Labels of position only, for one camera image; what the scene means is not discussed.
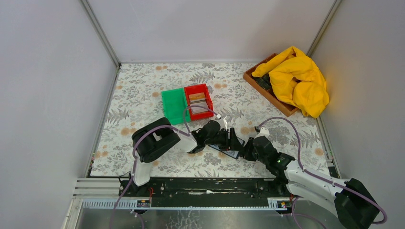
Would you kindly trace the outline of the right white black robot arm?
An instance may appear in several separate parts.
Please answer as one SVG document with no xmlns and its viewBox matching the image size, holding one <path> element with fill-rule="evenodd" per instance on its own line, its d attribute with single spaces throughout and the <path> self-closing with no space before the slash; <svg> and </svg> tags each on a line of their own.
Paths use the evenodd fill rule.
<svg viewBox="0 0 405 229">
<path fill-rule="evenodd" d="M 249 138 L 240 155 L 261 162 L 278 179 L 274 183 L 276 194 L 303 197 L 328 210 L 347 229 L 367 229 L 380 213 L 361 181 L 306 169 L 294 157 L 278 152 L 265 136 Z"/>
</svg>

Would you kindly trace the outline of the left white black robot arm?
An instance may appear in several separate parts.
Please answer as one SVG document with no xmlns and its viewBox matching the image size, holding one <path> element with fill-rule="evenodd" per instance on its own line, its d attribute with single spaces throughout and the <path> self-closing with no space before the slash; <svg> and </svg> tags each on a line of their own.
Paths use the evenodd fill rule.
<svg viewBox="0 0 405 229">
<path fill-rule="evenodd" d="M 135 162 L 129 188 L 136 196 L 143 196 L 148 191 L 152 163 L 173 147 L 196 154 L 209 146 L 238 159 L 245 145 L 245 140 L 236 136 L 234 128 L 227 128 L 223 118 L 210 120 L 203 127 L 186 133 L 163 117 L 137 130 L 131 139 Z"/>
</svg>

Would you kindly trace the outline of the green plastic bin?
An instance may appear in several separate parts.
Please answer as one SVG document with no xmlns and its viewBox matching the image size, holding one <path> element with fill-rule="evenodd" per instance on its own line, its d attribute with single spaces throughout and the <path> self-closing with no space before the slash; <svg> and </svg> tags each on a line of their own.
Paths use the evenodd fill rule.
<svg viewBox="0 0 405 229">
<path fill-rule="evenodd" d="M 184 88 L 162 91 L 164 116 L 172 125 L 184 122 L 183 112 L 188 106 Z"/>
</svg>

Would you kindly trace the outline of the black leather card holder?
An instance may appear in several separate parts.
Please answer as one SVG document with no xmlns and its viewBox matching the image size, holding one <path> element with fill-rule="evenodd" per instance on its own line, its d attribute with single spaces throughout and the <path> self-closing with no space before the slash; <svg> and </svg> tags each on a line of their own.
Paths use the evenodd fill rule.
<svg viewBox="0 0 405 229">
<path fill-rule="evenodd" d="M 243 144 L 243 146 L 245 145 L 245 140 L 239 138 L 239 141 L 241 144 Z M 240 156 L 240 153 L 242 151 L 230 151 L 229 150 L 229 135 L 227 138 L 224 139 L 224 141 L 218 143 L 218 144 L 208 144 L 209 147 L 218 150 L 219 152 L 224 153 L 226 156 L 229 156 L 233 159 L 238 159 Z"/>
</svg>

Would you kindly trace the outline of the red plastic bin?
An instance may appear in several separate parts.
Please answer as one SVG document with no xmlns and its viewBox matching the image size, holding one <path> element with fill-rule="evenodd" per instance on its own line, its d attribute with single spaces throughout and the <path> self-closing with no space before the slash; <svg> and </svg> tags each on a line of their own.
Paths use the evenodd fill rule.
<svg viewBox="0 0 405 229">
<path fill-rule="evenodd" d="M 210 94 L 209 94 L 208 86 L 205 83 L 187 86 L 187 87 L 184 87 L 184 90 L 185 90 L 188 105 L 192 104 L 189 100 L 189 96 L 188 96 L 189 94 L 205 93 L 205 96 L 206 96 L 205 101 L 208 104 L 208 107 L 209 107 L 208 109 L 213 110 L 213 102 L 212 102 Z M 207 112 L 199 113 L 199 114 L 193 114 L 191 111 L 191 108 L 189 109 L 189 111 L 190 111 L 190 119 L 192 121 L 206 119 L 206 118 L 210 118 L 210 117 L 214 116 L 214 113 L 209 110 Z"/>
</svg>

